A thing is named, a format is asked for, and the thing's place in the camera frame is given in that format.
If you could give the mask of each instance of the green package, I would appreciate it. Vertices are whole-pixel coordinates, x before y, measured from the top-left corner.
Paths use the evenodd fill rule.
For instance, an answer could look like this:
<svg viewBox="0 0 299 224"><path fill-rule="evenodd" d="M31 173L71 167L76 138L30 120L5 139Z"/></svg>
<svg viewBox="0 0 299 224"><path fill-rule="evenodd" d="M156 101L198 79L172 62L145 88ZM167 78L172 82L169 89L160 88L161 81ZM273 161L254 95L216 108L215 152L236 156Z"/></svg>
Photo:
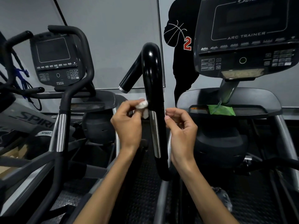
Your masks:
<svg viewBox="0 0 299 224"><path fill-rule="evenodd" d="M208 105L211 115L236 116L232 107L222 105Z"/></svg>

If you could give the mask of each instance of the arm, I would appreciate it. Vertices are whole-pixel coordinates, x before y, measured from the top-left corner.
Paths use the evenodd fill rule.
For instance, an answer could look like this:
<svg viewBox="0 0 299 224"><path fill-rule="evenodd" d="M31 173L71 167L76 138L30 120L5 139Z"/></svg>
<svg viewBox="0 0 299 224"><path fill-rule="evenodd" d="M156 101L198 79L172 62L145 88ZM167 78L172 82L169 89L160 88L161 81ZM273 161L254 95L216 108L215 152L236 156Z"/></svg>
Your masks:
<svg viewBox="0 0 299 224"><path fill-rule="evenodd" d="M114 203L141 141L141 113L127 113L143 99L125 101L111 119L121 141L118 157L102 184L88 200L74 224L108 223Z"/></svg>
<svg viewBox="0 0 299 224"><path fill-rule="evenodd" d="M165 121L171 130L171 161L184 181L205 224L237 224L200 173L193 155L197 125L182 109L166 109Z"/></svg>

